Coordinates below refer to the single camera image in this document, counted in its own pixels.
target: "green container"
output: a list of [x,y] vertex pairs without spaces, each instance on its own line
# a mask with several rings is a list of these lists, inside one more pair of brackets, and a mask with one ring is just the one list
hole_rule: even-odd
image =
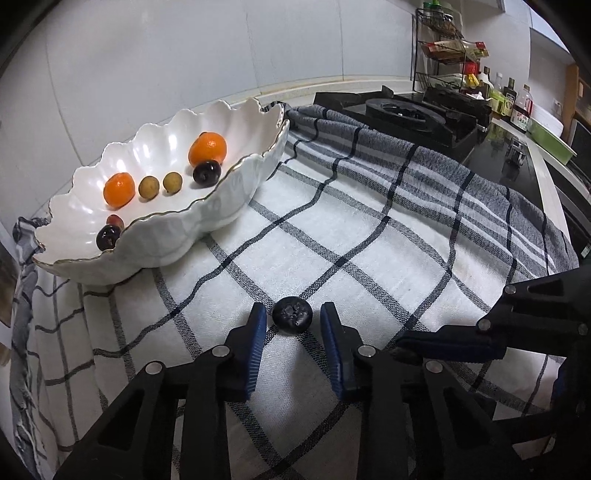
[[575,151],[549,130],[531,119],[530,135],[534,141],[563,165],[576,155]]

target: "gray striped towel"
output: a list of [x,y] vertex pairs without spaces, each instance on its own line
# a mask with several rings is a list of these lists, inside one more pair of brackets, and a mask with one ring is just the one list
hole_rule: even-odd
[[[288,116],[282,162],[250,208],[173,265],[83,286],[31,265],[35,224],[17,226],[11,394],[17,446],[36,477],[51,478],[149,361],[190,362],[241,325],[253,302],[270,311],[298,295],[315,311],[310,330],[289,337],[269,322],[256,391],[227,406],[233,478],[353,479],[361,413],[330,389],[323,302],[384,348],[406,329],[473,325],[505,284],[578,266],[519,193],[333,111]],[[548,408],[560,361],[509,350],[503,361],[448,366],[503,418]],[[180,405],[173,478],[182,421]]]

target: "black stovetop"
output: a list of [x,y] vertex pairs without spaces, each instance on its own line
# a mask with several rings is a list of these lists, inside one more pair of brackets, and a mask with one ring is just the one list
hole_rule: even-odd
[[538,177],[529,152],[526,151],[521,167],[506,159],[505,154],[514,138],[503,127],[491,124],[487,135],[479,138],[479,143],[460,163],[484,179],[520,192],[536,207],[543,209]]
[[425,94],[396,95],[386,86],[376,92],[318,92],[314,97],[316,105],[457,161],[464,160],[476,144],[479,120],[473,113],[483,109],[491,111],[486,105],[478,104],[476,108],[474,102],[476,100],[451,90],[431,89]]

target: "gas stove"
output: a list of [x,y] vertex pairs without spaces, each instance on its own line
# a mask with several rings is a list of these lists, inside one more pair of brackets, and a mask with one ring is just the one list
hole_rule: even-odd
[[408,95],[395,95],[386,86],[379,92],[319,92],[314,103],[460,162],[476,145],[478,130],[488,129],[492,114],[478,100],[445,88]]

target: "dark cherry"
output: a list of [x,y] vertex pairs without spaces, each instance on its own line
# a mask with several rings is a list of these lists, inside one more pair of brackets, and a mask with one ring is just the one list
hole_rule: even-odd
[[222,166],[215,160],[201,162],[193,170],[193,180],[200,187],[213,187],[220,179]]
[[96,234],[96,246],[99,250],[108,250],[109,248],[115,248],[115,242],[121,235],[121,228],[117,225],[105,225],[100,229],[100,232]]
[[271,318],[285,333],[302,333],[312,323],[312,307],[299,297],[285,297],[275,303]]

